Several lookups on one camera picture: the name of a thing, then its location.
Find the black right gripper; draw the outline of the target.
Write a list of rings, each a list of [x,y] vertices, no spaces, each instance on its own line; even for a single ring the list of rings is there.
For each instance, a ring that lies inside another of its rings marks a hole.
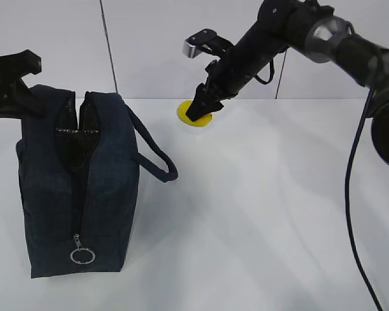
[[[205,71],[206,81],[196,87],[193,101],[185,113],[192,122],[220,111],[224,108],[222,100],[234,98],[239,94],[228,86],[229,79],[222,60],[213,60]]]

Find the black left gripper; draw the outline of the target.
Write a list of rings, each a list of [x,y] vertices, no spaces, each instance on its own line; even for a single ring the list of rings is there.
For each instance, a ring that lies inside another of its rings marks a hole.
[[[41,58],[30,50],[0,56],[0,118],[44,117],[46,107],[22,78],[41,73]]]

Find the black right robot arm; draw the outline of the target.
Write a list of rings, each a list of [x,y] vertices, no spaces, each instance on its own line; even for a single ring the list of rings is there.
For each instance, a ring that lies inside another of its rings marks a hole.
[[[257,19],[237,43],[203,29],[189,36],[184,54],[215,57],[206,67],[207,79],[195,91],[185,111],[192,122],[222,109],[251,80],[258,79],[274,58],[294,49],[315,63],[333,62],[358,85],[373,93],[367,106],[371,139],[389,165],[389,49],[357,34],[353,25],[317,1],[264,1]]]

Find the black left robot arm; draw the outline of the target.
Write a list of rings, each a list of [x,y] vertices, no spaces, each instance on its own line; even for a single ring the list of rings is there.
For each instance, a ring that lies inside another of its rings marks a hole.
[[[30,50],[0,56],[0,119],[45,116],[45,104],[23,81],[24,76],[39,73],[41,58]]]

